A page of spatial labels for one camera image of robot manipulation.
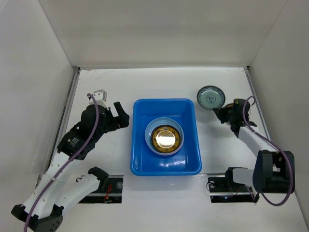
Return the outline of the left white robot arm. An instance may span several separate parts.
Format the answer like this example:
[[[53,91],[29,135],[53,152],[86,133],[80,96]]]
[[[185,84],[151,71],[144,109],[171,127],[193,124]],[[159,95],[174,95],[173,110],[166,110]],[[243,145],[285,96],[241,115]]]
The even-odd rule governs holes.
[[[108,187],[108,173],[95,166],[79,177],[70,191],[63,191],[69,177],[104,134],[129,126],[129,115],[120,102],[115,102],[114,106],[117,116],[113,116],[103,102],[91,103],[82,112],[81,120],[63,136],[48,170],[32,195],[11,210],[15,218],[24,222],[24,231],[55,232],[65,212],[89,193]]]

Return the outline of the light blue plastic plate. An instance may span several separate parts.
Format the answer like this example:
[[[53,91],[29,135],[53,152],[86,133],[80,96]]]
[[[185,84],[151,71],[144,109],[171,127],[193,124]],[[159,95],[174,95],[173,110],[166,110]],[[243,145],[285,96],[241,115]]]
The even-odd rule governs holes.
[[[144,137],[149,149],[163,157],[175,155],[184,144],[181,126],[168,117],[152,120],[145,129]]]

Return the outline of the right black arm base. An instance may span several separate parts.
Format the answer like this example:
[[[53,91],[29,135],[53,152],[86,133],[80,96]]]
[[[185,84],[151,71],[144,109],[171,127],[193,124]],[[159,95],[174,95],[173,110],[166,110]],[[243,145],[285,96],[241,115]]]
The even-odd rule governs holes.
[[[211,203],[257,203],[259,194],[251,186],[234,182],[233,169],[229,167],[225,173],[208,175],[206,189]]]

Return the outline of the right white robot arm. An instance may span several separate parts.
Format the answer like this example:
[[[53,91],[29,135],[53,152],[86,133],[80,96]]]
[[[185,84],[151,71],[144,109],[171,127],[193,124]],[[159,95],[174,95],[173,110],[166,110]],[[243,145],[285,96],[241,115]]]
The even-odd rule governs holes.
[[[221,123],[228,123],[231,131],[256,157],[254,169],[229,167],[225,172],[224,186],[235,191],[243,185],[258,193],[293,193],[295,190],[294,155],[280,151],[272,142],[261,136],[257,125],[249,120],[250,103],[235,99],[233,103],[213,111]]]

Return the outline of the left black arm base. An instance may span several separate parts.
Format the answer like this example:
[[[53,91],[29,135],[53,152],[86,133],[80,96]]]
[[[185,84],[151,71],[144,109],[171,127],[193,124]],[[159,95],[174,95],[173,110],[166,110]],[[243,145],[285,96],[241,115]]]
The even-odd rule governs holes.
[[[114,204],[122,203],[122,191],[123,191],[123,176],[112,175],[109,176],[105,189],[97,189],[94,192],[89,193],[79,203],[84,204]]]

